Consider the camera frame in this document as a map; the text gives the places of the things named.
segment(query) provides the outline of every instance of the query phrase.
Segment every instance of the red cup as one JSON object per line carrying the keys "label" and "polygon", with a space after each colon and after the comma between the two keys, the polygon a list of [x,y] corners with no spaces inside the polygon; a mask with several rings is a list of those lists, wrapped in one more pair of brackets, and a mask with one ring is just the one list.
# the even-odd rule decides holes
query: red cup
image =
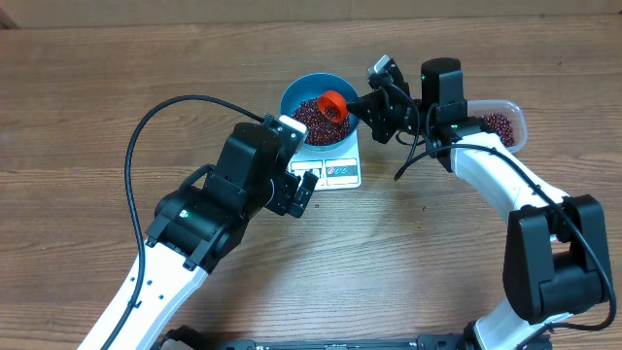
{"label": "red cup", "polygon": [[[346,117],[350,114],[348,112],[348,108],[346,107],[346,99],[343,98],[341,93],[333,90],[329,90],[324,92],[320,98],[318,98],[318,108],[320,108],[320,112],[322,115],[333,123],[341,123]],[[335,118],[330,118],[326,115],[326,108],[332,107],[339,111],[339,115]]]}

